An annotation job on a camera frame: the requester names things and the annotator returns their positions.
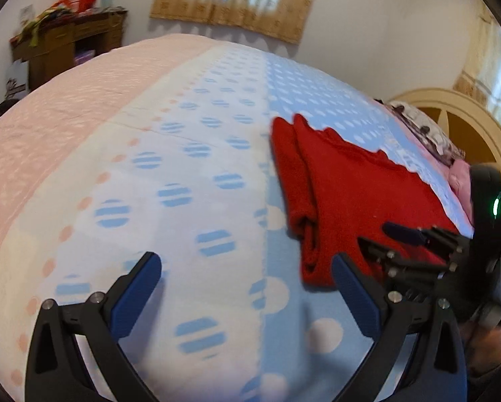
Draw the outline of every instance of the white wall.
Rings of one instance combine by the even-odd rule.
[[[450,89],[466,62],[477,0],[411,0],[388,26],[378,57],[359,86],[389,99],[411,89]]]
[[[8,39],[17,28],[19,10],[33,3],[35,11],[38,13],[54,1],[56,0],[9,0],[0,11],[0,101],[5,92],[5,70],[10,64]],[[251,45],[280,56],[294,58],[301,63],[322,69],[371,95],[388,97],[395,93],[399,87],[401,89],[405,86],[410,88],[408,83],[402,81],[384,82],[382,80],[382,78],[390,78],[390,72],[386,70],[389,61],[402,61],[403,64],[399,65],[401,69],[412,73],[418,71],[420,63],[426,64],[431,61],[429,58],[420,59],[418,49],[422,50],[421,54],[428,56],[427,50],[431,45],[432,55],[438,54],[437,43],[428,40],[420,41],[418,36],[422,36],[422,38],[425,36],[417,31],[415,31],[416,34],[414,31],[408,33],[412,42],[405,38],[403,40],[405,44],[399,47],[394,39],[395,30],[391,26],[410,26],[410,23],[413,23],[412,25],[416,27],[423,24],[420,17],[425,13],[433,18],[433,24],[437,24],[441,17],[436,16],[436,13],[442,13],[450,2],[457,2],[457,7],[463,8],[463,3],[458,4],[462,1],[315,0],[305,34],[299,46],[289,45],[239,28],[150,19],[149,12],[152,0],[114,0],[114,4],[124,6],[129,10],[128,25],[124,36],[125,44],[173,32],[201,34],[215,39]],[[425,9],[423,7],[425,3],[436,6],[436,9]],[[460,17],[463,16],[464,12],[464,10],[451,10],[449,12],[447,32],[452,32],[450,27],[454,22],[462,23]],[[435,30],[431,30],[429,33],[432,37],[440,37]],[[449,42],[453,50],[450,54],[455,55],[454,50],[460,47],[456,45],[452,34],[446,37],[446,41]],[[462,47],[463,42],[464,38],[461,36],[457,43],[460,43]],[[405,56],[401,54],[402,48],[405,48]],[[391,53],[393,58],[387,59],[388,53]],[[414,65],[416,67],[409,68],[406,62],[412,58],[415,59]],[[431,68],[430,71],[434,73],[433,79],[441,77],[441,80],[446,79],[447,82],[447,79],[454,78],[458,74],[460,68],[452,76],[442,75],[442,72],[439,73],[437,68]],[[405,75],[404,79],[409,81],[412,77]],[[426,78],[424,81],[427,80],[431,82],[431,85],[436,85],[433,79]]]

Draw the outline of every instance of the wooden desk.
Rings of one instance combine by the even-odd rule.
[[[30,36],[11,42],[13,60],[29,61],[29,88],[36,89],[72,68],[76,52],[95,50],[97,56],[120,47],[126,14],[120,10],[57,19],[40,28],[36,47],[29,45]]]

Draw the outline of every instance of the headboard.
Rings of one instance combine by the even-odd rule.
[[[425,112],[466,152],[468,163],[496,163],[501,171],[501,126],[477,101],[441,88],[411,90],[391,101]]]

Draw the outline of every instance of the polka dot bedsheet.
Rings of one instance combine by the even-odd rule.
[[[47,119],[30,124],[43,112]],[[191,35],[116,50],[52,80],[0,120],[0,141],[26,141],[5,162],[25,182],[0,191],[3,201],[21,196],[0,218],[0,381],[15,400],[23,400],[41,300],[83,301],[145,251],[160,255],[163,275],[120,343],[159,400],[334,398],[371,340],[338,292],[301,284],[268,142],[271,119],[297,112],[417,172],[458,229],[472,232],[445,178],[379,104],[349,85]],[[48,124],[55,114],[59,123]],[[66,143],[58,142],[63,134]],[[47,145],[38,157],[39,145],[27,152],[33,138]],[[412,344],[380,398],[393,392]],[[81,338],[80,346],[100,393],[113,399]]]

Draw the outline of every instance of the red sweater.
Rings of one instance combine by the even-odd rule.
[[[379,267],[370,267],[362,257],[358,236],[405,258],[442,263],[425,249],[391,240],[381,229],[391,221],[457,231],[418,174],[396,165],[383,151],[372,153],[345,142],[331,128],[313,130],[301,115],[295,115],[293,125],[276,118],[271,141],[288,225],[301,241],[304,282],[332,287],[330,264],[338,252],[346,252],[365,274],[382,276]]]

